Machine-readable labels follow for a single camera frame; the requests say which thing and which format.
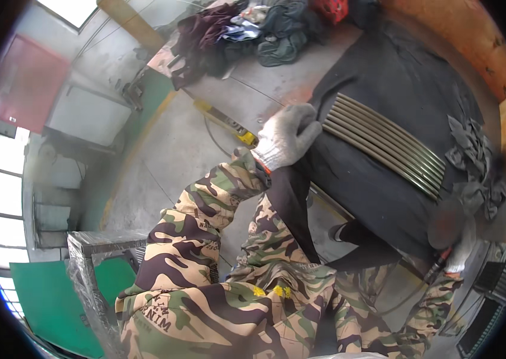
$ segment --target camouflage sleeve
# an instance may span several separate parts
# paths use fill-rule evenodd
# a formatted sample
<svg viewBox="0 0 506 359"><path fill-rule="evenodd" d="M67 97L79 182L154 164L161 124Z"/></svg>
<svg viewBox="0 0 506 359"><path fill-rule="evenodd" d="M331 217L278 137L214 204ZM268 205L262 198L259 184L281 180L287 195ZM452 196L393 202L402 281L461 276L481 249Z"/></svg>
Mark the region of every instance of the camouflage sleeve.
<svg viewBox="0 0 506 359"><path fill-rule="evenodd" d="M463 283L461 278L439 276L425 295L409 312L400 331L393 333L402 357L421 358L430 348L430 341L444 325L451 310L455 290Z"/></svg>
<svg viewBox="0 0 506 359"><path fill-rule="evenodd" d="M144 291L210 284L209 266L219 259L220 231L233 221L241 201L270 185L248 149L236 149L232 160L188 185L173 208L161 211L135 283L118 301Z"/></svg>

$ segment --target red door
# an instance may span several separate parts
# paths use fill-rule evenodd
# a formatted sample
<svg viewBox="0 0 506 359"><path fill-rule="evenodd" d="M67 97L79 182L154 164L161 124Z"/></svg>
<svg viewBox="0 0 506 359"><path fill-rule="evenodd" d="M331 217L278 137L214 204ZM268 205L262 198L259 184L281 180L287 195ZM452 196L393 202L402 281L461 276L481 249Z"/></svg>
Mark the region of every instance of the red door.
<svg viewBox="0 0 506 359"><path fill-rule="evenodd" d="M15 35L0 64L0 120L41 133L69 65L34 40Z"/></svg>

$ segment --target shoe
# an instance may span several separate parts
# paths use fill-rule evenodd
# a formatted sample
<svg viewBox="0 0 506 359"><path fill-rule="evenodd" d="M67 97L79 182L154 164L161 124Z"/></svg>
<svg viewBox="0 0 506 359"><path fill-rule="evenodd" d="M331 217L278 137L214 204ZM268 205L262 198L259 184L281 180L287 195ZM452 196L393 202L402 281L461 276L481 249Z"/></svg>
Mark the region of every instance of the shoe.
<svg viewBox="0 0 506 359"><path fill-rule="evenodd" d="M341 231L343 230L343 228L345 228L346 225L347 225L346 223L343 223L342 225L336 225L331 227L331 229L329 229L328 232L329 239L334 242L343 242L339 237L339 235L341 234Z"/></svg>

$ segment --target yellow tool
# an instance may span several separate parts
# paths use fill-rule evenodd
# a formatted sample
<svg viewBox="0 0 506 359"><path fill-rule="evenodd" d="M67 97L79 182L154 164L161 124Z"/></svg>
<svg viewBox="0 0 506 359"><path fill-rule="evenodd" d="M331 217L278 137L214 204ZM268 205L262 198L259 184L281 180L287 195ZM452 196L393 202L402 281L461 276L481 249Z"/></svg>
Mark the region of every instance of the yellow tool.
<svg viewBox="0 0 506 359"><path fill-rule="evenodd" d="M239 125L237 122L235 122L229 116L225 115L223 112L211 106L211 104L209 104L205 100L196 98L193 100L193 106L195 106L195 108L199 112L201 112L206 118L215 122L217 125L229 130L246 145L257 146L257 143L259 142L257 136L249 132L242 125Z"/></svg>

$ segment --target knit glove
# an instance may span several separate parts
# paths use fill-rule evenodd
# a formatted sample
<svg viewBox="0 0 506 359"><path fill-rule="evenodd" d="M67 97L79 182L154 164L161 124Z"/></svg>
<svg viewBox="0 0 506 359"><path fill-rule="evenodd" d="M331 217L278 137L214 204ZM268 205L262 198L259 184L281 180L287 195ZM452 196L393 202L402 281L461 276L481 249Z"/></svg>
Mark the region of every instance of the knit glove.
<svg viewBox="0 0 506 359"><path fill-rule="evenodd" d="M460 273L465 269L465 262L469 258L472 248L477 243L477 225L474 218L470 216L465 221L462 237L452 247L452 252L444 267L446 273Z"/></svg>
<svg viewBox="0 0 506 359"><path fill-rule="evenodd" d="M287 106L272 116L259 131L259 144L251 150L265 171L294 164L307 152L322 131L310 104Z"/></svg>

